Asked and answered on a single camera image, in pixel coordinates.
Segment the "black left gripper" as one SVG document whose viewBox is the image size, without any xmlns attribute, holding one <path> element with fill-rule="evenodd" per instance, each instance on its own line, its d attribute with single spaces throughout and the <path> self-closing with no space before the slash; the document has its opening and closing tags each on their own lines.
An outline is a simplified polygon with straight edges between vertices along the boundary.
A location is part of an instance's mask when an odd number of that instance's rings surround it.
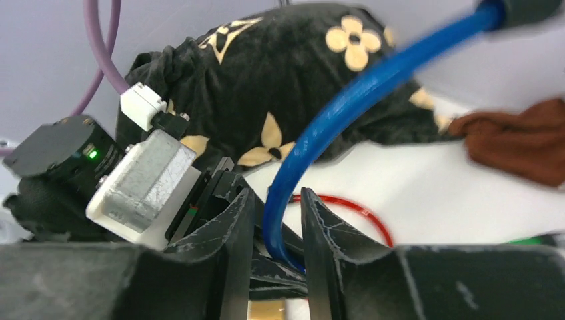
<svg viewBox="0 0 565 320">
<path fill-rule="evenodd" d="M 243 176 L 233 171 L 234 163 L 229 157 L 222 157 L 213 169 L 199 175 L 193 188 L 177 215 L 165 231 L 169 245 L 196 231 L 199 227 L 222 213 L 239 195 L 248 190 L 255 196 L 251 210 L 255 226 L 254 247 L 251 259 L 249 299 L 251 301 L 274 301 L 279 299 L 306 299 L 308 289 L 306 277 L 293 267 L 279 263 L 269 257 L 263 244 L 260 213 L 264 205 Z"/>
</svg>

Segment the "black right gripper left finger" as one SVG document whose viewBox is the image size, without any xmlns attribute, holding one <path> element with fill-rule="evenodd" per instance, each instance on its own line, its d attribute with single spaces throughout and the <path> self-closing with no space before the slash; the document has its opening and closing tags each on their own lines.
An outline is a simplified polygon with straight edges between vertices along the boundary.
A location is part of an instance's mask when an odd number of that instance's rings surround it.
<svg viewBox="0 0 565 320">
<path fill-rule="evenodd" d="M 166 253 L 131 243 L 1 246 L 2 319 L 245 319 L 256 197 L 243 189 Z"/>
</svg>

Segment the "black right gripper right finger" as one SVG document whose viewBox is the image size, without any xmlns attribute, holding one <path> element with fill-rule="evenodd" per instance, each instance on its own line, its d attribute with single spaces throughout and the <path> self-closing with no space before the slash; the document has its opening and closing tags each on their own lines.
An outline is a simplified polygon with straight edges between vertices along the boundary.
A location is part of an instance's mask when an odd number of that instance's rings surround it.
<svg viewBox="0 0 565 320">
<path fill-rule="evenodd" d="M 384 246 L 301 191 L 312 319 L 563 319 L 564 252 L 546 245 Z"/>
</svg>

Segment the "brass padlock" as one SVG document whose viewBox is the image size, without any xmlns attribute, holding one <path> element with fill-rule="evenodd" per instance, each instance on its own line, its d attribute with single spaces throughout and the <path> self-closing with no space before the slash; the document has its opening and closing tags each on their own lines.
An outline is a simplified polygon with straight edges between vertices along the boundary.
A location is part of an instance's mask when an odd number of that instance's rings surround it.
<svg viewBox="0 0 565 320">
<path fill-rule="evenodd" d="M 247 319 L 286 320 L 286 301 L 250 301 Z"/>
</svg>

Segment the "red cable lock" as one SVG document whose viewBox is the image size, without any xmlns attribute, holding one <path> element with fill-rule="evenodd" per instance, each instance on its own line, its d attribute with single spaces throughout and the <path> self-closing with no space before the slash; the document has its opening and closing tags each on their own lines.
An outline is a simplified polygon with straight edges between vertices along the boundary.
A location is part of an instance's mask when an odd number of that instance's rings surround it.
<svg viewBox="0 0 565 320">
<path fill-rule="evenodd" d="M 395 246 L 392 233 L 390 232 L 384 221 L 374 211 L 342 197 L 336 197 L 332 195 L 319 195 L 319 197 L 324 203 L 345 207 L 350 209 L 351 211 L 354 211 L 357 215 L 363 216 L 364 219 L 379 232 L 380 236 L 384 239 L 384 243 L 387 246 Z"/>
</svg>

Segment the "blue cable lock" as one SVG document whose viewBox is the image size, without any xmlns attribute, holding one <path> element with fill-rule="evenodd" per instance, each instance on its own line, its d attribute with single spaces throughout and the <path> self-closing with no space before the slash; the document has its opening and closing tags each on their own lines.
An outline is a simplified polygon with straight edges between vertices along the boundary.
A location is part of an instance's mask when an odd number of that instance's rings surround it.
<svg viewBox="0 0 565 320">
<path fill-rule="evenodd" d="M 283 161 L 269 188 L 263 213 L 263 239 L 271 257 L 300 272 L 304 265 L 284 244 L 282 226 L 294 188 L 314 160 L 354 120 L 411 79 L 423 65 L 484 32 L 541 23 L 561 12 L 562 1 L 480 1 L 462 16 L 374 65 L 350 82 L 310 123 Z"/>
</svg>

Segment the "green cable lock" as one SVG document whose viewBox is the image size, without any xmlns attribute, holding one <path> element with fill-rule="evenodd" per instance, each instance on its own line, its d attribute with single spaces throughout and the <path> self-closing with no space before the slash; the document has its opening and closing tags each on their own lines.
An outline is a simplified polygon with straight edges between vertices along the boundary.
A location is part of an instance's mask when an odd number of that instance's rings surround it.
<svg viewBox="0 0 565 320">
<path fill-rule="evenodd" d="M 556 242 L 555 242 L 553 236 L 551 236 L 551 235 L 539 235 L 539 236 L 535 236 L 535 237 L 517 239 L 517 240 L 513 240 L 513 241 L 508 242 L 508 244 L 513 244 L 513 245 L 546 245 L 546 246 L 551 246 L 551 247 L 556 246 Z"/>
</svg>

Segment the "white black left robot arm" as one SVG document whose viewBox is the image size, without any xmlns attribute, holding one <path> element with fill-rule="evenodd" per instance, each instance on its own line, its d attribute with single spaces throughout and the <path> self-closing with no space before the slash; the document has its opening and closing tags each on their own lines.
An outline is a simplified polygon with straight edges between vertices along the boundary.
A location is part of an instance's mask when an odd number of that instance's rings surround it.
<svg viewBox="0 0 565 320">
<path fill-rule="evenodd" d="M 156 250 L 224 211 L 248 187 L 223 157 L 199 169 L 163 127 L 126 148 L 91 117 L 38 127 L 3 160 L 20 179 L 3 202 L 39 242 L 122 242 Z"/>
</svg>

